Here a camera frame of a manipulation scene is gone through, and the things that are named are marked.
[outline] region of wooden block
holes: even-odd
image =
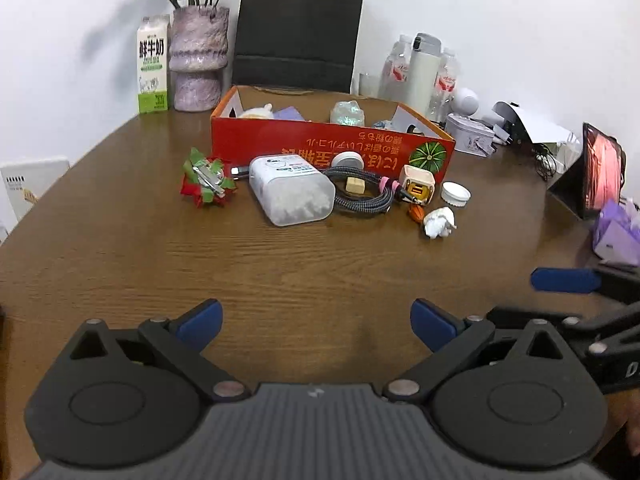
[[[361,178],[354,176],[347,177],[347,186],[345,188],[349,193],[355,193],[361,195],[364,193],[365,183]]]

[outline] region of gray ribbed panel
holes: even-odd
[[[477,464],[445,444],[416,406],[368,384],[264,384],[219,404],[178,449],[118,471],[44,463],[31,480],[602,480],[585,463],[555,472]]]

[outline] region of green label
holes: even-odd
[[[140,108],[141,114],[167,110],[166,91],[138,94],[138,107]]]

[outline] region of thermos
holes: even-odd
[[[440,67],[441,46],[438,38],[423,32],[414,40],[404,102],[422,115],[426,115],[431,101],[433,85]]]

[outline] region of red cardboard box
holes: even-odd
[[[338,101],[356,100],[366,127],[329,124]],[[244,110],[267,103],[273,110],[296,107],[305,121],[236,119]],[[396,132],[371,126],[391,120]],[[318,170],[340,152],[358,152],[365,169],[397,178],[405,164],[431,171],[442,181],[456,141],[411,108],[391,101],[325,91],[279,91],[234,86],[211,115],[212,156],[248,166],[256,157],[297,153]]]

